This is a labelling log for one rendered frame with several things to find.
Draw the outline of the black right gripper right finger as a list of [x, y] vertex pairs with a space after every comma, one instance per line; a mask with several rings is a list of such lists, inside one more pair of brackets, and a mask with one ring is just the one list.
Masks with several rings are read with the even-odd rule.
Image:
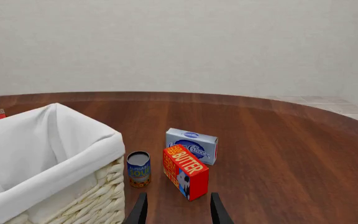
[[234, 224], [216, 192], [211, 193], [210, 210], [213, 224]]

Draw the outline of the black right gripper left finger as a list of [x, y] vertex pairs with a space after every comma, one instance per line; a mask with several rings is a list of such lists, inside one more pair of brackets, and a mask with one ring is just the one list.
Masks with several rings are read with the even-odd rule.
[[141, 193], [124, 224], [145, 224], [147, 219], [147, 194]]

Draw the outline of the white lined wicker basket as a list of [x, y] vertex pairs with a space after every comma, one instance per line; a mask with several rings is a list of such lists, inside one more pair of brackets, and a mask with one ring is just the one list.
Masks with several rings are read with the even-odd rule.
[[120, 132], [55, 103], [0, 119], [0, 224], [122, 224]]

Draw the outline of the blue alphabet soup can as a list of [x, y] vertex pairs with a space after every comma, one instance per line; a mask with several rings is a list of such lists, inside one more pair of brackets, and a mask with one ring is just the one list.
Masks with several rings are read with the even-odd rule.
[[132, 152], [127, 156], [127, 171], [130, 185], [142, 188], [151, 182], [150, 155], [145, 151]]

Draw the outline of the red butter box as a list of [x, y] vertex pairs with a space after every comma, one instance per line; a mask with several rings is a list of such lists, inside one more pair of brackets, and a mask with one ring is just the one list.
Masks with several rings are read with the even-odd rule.
[[163, 150], [163, 172], [188, 201], [208, 192], [208, 167], [183, 145]]

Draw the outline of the pale blue cream cheese box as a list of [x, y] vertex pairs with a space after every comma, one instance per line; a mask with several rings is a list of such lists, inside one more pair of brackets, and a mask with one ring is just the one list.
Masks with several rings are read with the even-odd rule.
[[216, 162], [217, 137], [170, 128], [165, 134], [165, 142], [166, 147], [182, 145], [204, 164], [213, 166]]

